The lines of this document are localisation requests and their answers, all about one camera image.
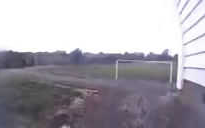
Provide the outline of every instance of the lawn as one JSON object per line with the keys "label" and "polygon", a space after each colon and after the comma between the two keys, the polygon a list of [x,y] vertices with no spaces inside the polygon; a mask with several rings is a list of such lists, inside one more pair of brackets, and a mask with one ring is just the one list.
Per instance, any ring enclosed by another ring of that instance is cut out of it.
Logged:
{"label": "lawn", "polygon": [[[176,79],[176,64],[173,66],[173,81]],[[108,78],[115,79],[115,65],[93,64],[93,65],[65,65],[62,68],[47,68],[54,75],[74,76],[79,78]],[[118,68],[118,79],[142,79],[169,82],[170,65],[158,63],[120,63]]]}

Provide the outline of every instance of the white house siding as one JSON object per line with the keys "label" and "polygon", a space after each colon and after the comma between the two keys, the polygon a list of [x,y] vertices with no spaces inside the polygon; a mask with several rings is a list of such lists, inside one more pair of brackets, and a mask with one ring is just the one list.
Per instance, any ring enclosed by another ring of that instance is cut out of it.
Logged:
{"label": "white house siding", "polygon": [[183,34],[182,78],[205,86],[205,0],[176,0],[176,4]]}

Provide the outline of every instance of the white goal frame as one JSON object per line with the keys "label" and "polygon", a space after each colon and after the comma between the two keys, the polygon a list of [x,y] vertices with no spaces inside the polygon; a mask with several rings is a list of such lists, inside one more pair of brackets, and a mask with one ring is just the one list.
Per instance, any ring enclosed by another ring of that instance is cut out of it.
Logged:
{"label": "white goal frame", "polygon": [[116,61],[116,66],[115,66],[115,79],[118,79],[118,63],[119,62],[144,62],[144,63],[160,63],[160,64],[170,64],[170,79],[169,82],[172,83],[173,78],[173,62],[169,61],[143,61],[143,60],[124,60],[124,59],[118,59]]}

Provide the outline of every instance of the overcast sky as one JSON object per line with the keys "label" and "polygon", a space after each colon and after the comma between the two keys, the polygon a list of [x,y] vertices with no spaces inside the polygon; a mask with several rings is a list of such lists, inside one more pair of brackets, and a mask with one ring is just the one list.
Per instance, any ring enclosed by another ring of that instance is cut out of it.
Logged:
{"label": "overcast sky", "polygon": [[0,0],[0,49],[179,50],[171,0]]}

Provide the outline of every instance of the green grass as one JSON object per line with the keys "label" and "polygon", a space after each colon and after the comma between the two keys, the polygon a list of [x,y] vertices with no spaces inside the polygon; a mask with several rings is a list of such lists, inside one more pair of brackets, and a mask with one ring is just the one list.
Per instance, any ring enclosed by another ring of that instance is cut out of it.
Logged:
{"label": "green grass", "polygon": [[[170,77],[169,64],[120,63],[118,68],[120,79],[144,79],[168,82]],[[173,81],[176,81],[176,65],[173,69]],[[77,66],[79,74],[96,78],[115,78],[115,65]]]}

